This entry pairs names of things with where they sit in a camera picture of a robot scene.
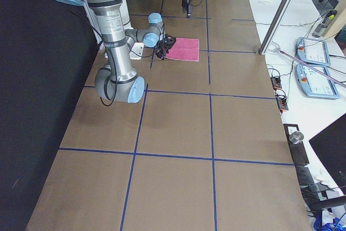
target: pink cloth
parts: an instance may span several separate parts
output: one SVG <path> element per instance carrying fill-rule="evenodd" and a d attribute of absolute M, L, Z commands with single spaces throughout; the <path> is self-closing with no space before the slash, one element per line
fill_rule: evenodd
<path fill-rule="evenodd" d="M 177 61 L 198 62 L 199 40 L 189 38 L 177 38 L 176 43 L 166 54 L 165 58 Z"/>

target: metal pole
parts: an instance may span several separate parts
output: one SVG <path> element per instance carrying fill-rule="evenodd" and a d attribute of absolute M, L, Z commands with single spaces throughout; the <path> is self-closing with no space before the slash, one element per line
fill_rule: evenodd
<path fill-rule="evenodd" d="M 264 55 L 265 52 L 267 51 L 272 39 L 275 36 L 275 33 L 281 23 L 282 17 L 286 12 L 287 7 L 289 6 L 291 0 L 282 0 L 277 11 L 276 14 L 270 24 L 270 27 L 268 29 L 268 32 L 263 40 L 263 43 L 259 49 L 259 53 L 261 55 Z"/>

